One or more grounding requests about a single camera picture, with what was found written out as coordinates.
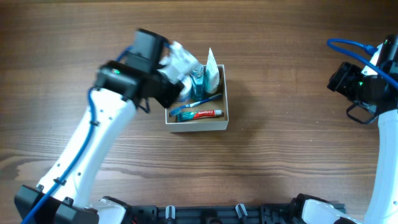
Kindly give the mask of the white round jar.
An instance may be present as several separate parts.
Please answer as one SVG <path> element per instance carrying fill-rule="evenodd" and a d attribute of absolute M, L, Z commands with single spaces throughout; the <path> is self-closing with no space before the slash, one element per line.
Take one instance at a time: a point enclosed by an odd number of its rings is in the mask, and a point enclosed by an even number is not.
<path fill-rule="evenodd" d="M 183 89 L 178 96 L 177 102 L 183 103 L 190 99 L 192 90 L 192 79 L 190 78 L 190 75 L 185 75 L 181 82 L 183 84 Z"/>

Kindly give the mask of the blue toothbrush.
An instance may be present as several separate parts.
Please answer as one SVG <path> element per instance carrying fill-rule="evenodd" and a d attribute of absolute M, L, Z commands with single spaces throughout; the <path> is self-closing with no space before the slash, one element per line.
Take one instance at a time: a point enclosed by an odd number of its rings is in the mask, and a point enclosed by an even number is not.
<path fill-rule="evenodd" d="M 196 102 L 194 102 L 194 103 L 190 103 L 190 104 L 187 104 L 187 105 L 180 106 L 180 107 L 178 107 L 178 108 L 174 108 L 174 109 L 172 109 L 172 110 L 169 112 L 169 115 L 170 115 L 170 116 L 176 116 L 176 115 L 178 115 L 179 113 L 181 113 L 182 110 L 185 109 L 185 108 L 194 108 L 194 107 L 196 107 L 196 106 L 198 106 L 198 105 L 202 105 L 202 104 L 207 103 L 207 102 L 210 102 L 210 101 L 215 101 L 215 100 L 221 98 L 222 96 L 223 96 L 222 93 L 218 93 L 218 94 L 215 94 L 215 95 L 213 95 L 213 96 L 211 96 L 211 97 L 209 97 L 209 98 L 206 98 L 206 99 L 204 99 L 204 100 L 196 101 Z"/>

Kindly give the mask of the teal mouthwash bottle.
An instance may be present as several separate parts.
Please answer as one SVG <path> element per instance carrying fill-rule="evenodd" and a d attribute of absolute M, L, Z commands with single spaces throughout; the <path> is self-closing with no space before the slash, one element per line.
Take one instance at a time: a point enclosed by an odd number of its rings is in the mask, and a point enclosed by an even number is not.
<path fill-rule="evenodd" d="M 194 101 L 200 101 L 204 98 L 204 67 L 199 63 L 191 72 L 192 92 L 191 98 Z"/>

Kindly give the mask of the white lotion tube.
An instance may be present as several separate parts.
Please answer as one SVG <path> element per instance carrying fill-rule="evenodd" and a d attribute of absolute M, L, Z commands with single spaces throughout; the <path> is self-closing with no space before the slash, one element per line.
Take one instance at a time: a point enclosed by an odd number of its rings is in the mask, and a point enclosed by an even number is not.
<path fill-rule="evenodd" d="M 215 56 L 211 48 L 209 48 L 208 59 L 205 70 L 205 92 L 207 94 L 214 94 L 218 90 L 220 84 L 220 73 L 215 60 Z"/>

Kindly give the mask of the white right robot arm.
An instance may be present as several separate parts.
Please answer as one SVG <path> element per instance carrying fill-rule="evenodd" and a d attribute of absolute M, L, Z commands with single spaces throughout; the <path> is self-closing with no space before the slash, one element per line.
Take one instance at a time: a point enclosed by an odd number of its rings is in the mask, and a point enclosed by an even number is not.
<path fill-rule="evenodd" d="M 363 223 L 397 223 L 397 36 L 387 35 L 373 47 L 353 40 L 328 39 L 327 46 L 360 61 L 343 62 L 330 77 L 328 89 L 345 96 L 378 121 L 379 155 L 373 194 Z"/>

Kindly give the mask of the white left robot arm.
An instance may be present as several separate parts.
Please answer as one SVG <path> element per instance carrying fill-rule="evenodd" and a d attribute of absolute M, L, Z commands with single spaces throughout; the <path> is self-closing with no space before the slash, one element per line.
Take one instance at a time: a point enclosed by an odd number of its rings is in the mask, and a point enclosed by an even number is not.
<path fill-rule="evenodd" d="M 132 223 L 130 205 L 112 197 L 90 202 L 95 177 L 136 113 L 148 113 L 151 98 L 172 106 L 197 63 L 180 43 L 138 29 L 131 46 L 99 67 L 87 109 L 54 166 L 35 187 L 20 187 L 14 203 L 22 222 Z"/>

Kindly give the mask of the white cardboard box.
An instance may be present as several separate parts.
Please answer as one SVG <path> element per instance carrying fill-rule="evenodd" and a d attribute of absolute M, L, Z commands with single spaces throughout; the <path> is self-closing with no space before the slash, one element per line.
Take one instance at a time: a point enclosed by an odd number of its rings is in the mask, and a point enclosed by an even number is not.
<path fill-rule="evenodd" d="M 229 109 L 228 109 L 228 92 L 225 77 L 225 67 L 224 65 L 218 65 L 218 70 L 220 73 L 221 83 L 218 87 L 218 93 L 222 93 L 222 97 L 198 105 L 194 108 L 185 108 L 185 111 L 205 111 L 205 110 L 221 110 L 223 116 L 215 118 L 200 118 L 191 121 L 178 122 L 176 116 L 171 116 L 170 111 L 178 108 L 180 106 L 192 103 L 192 101 L 184 103 L 174 103 L 170 108 L 165 109 L 165 126 L 170 133 L 181 133 L 181 132 L 194 132 L 194 131 L 222 131 L 226 130 L 229 123 Z"/>

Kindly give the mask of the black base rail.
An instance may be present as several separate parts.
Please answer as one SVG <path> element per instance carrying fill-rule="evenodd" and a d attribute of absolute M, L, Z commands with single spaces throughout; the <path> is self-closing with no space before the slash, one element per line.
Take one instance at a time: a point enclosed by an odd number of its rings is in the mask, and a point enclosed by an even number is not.
<path fill-rule="evenodd" d="M 326 202 L 332 216 L 304 218 L 306 202 L 324 202 L 309 195 L 299 194 L 290 203 L 266 203 L 257 206 L 239 203 L 230 206 L 156 207 L 132 206 L 109 196 L 103 197 L 103 207 L 97 208 L 100 223 L 161 223 L 161 224 L 273 224 L 273 223 L 354 223 L 347 218 L 345 206 Z"/>

